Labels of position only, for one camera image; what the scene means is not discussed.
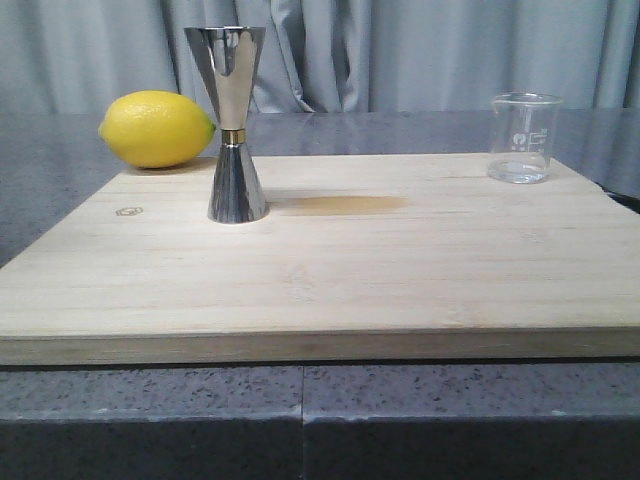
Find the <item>glass beaker with liquid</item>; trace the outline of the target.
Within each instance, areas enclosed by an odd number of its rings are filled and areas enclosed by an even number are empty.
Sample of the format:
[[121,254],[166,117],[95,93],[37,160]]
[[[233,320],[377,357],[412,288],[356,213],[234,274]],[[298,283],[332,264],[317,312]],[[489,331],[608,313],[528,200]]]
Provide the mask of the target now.
[[512,184],[536,184],[549,174],[561,97],[508,92],[492,101],[494,128],[487,175]]

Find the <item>steel double jigger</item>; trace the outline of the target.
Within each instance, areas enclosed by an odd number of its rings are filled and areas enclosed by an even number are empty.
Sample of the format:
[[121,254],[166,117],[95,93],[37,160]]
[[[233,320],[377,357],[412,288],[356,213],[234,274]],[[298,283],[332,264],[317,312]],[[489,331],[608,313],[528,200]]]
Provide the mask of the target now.
[[265,29],[187,27],[184,32],[221,131],[208,216],[224,224],[260,220],[268,207],[247,146],[246,124]]

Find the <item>wooden cutting board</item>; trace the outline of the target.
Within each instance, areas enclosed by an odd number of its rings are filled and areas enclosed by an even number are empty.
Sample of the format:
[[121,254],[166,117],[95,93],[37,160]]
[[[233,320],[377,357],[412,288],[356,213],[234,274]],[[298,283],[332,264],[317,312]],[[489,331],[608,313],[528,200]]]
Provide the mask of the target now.
[[256,222],[214,164],[117,175],[1,271],[5,365],[635,356],[639,218],[554,164],[259,157]]

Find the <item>yellow lemon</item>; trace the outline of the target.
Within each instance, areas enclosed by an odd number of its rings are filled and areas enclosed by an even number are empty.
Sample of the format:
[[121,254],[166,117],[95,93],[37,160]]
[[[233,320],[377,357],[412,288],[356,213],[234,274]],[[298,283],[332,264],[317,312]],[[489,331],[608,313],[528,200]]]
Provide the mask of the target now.
[[125,163],[157,169],[196,158],[209,145],[215,130],[209,115],[190,98],[144,90],[115,100],[98,133]]

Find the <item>grey curtain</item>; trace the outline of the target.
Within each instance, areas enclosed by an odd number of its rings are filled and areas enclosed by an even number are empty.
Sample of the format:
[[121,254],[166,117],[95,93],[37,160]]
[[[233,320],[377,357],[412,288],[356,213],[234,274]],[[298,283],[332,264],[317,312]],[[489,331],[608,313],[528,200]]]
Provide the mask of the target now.
[[101,113],[148,89],[206,103],[185,29],[236,25],[266,31],[260,113],[639,103],[635,1],[5,1],[1,109]]

